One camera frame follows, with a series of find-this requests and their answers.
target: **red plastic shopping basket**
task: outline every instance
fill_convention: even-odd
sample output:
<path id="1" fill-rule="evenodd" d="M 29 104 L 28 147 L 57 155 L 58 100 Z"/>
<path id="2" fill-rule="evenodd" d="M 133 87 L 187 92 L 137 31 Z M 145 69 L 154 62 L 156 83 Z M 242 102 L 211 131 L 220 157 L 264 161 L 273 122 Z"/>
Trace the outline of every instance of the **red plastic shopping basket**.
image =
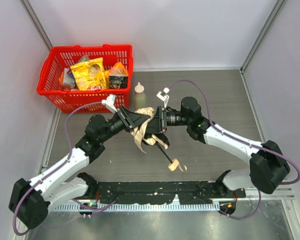
<path id="1" fill-rule="evenodd" d="M 116 62 L 122 62 L 129 72 L 128 87 L 125 89 L 105 89 L 95 91 L 68 91 L 59 84 L 59 77 L 65 67 L 75 64 L 82 56 L 89 55 L 90 59 L 103 58 L 105 70 L 109 70 Z M 63 113 L 71 113 L 84 104 L 99 102 L 109 94 L 115 94 L 115 107 L 129 107 L 131 77 L 134 71 L 134 59 L 131 45 L 103 46 L 55 46 L 43 64 L 40 81 L 36 88 L 38 94 L 45 96 Z M 91 105 L 78 113 L 107 113 L 105 106 Z"/>

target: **gray wooden tabletop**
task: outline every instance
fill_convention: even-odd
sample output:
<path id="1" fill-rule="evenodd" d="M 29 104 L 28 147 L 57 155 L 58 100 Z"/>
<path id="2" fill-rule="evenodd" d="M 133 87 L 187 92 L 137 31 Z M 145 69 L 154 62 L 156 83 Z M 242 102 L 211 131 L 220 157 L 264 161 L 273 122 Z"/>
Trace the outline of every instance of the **gray wooden tabletop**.
<path id="1" fill-rule="evenodd" d="M 206 93 L 213 121 L 243 137 L 260 141 L 260 136 L 248 101 L 248 97 L 238 70 L 205 71 L 150 71 L 133 74 L 130 94 L 130 108 L 134 110 L 134 86 L 140 82 L 145 87 L 147 104 L 151 107 L 162 105 L 156 97 L 158 91 L 176 80 L 189 79 L 199 84 Z M 195 97 L 207 116 L 204 98 L 190 83 L 177 83 L 170 91 L 169 106 L 180 109 L 183 97 Z M 73 144 L 83 135 L 89 118 L 93 114 L 75 114 L 68 128 Z M 62 113 L 56 130 L 49 166 L 62 159 L 69 147 L 64 132 L 67 115 Z M 166 133 L 170 147 L 166 151 L 171 159 L 187 166 L 187 172 L 169 171 L 169 162 L 152 146 L 143 146 L 142 153 L 134 143 L 132 136 L 120 132 L 107 141 L 105 151 L 88 167 L 80 172 L 93 175 L 98 181 L 193 181 L 215 180 L 228 169 L 243 169 L 248 166 L 235 156 L 214 146 L 204 145 L 192 140 L 185 126 L 169 127 Z"/>

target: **bottle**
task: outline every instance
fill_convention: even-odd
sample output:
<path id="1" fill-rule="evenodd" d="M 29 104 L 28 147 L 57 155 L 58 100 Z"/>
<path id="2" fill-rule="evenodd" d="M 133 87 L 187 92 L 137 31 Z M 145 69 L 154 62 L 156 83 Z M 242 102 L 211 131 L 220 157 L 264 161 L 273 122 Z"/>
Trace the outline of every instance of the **bottle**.
<path id="1" fill-rule="evenodd" d="M 147 106 L 145 87 L 138 82 L 137 86 L 134 87 L 134 91 L 135 110 L 145 108 Z"/>

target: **beige cloth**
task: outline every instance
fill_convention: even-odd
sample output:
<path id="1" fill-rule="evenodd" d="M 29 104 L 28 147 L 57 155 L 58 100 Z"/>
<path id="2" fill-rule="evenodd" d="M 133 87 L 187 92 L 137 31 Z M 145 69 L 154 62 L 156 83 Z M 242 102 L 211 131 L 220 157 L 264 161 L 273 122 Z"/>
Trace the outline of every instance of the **beige cloth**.
<path id="1" fill-rule="evenodd" d="M 145 153 L 146 152 L 143 150 L 141 143 L 142 140 L 144 140 L 147 144 L 153 146 L 158 142 L 161 144 L 164 149 L 168 149 L 168 145 L 165 144 L 161 139 L 159 139 L 156 135 L 152 134 L 151 137 L 148 137 L 147 139 L 144 139 L 145 134 L 146 134 L 146 129 L 148 123 L 154 118 L 155 116 L 155 110 L 152 107 L 145 107 L 145 108 L 140 108 L 137 111 L 135 111 L 137 114 L 144 114 L 150 116 L 149 119 L 147 119 L 140 127 L 135 127 L 130 133 L 134 138 L 134 143 L 137 145 L 137 147 L 141 150 L 141 152 Z"/>

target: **bottle cap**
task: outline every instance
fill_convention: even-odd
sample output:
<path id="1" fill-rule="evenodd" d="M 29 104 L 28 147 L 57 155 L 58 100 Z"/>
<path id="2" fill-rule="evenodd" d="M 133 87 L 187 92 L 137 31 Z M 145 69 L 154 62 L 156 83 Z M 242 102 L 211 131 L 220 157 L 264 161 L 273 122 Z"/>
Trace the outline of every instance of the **bottle cap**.
<path id="1" fill-rule="evenodd" d="M 134 87 L 134 91 L 135 91 L 137 94 L 141 94 L 141 93 L 144 92 L 144 90 L 145 90 L 145 87 L 142 86 L 142 85 L 140 84 L 140 82 L 138 81 L 138 85 Z"/>

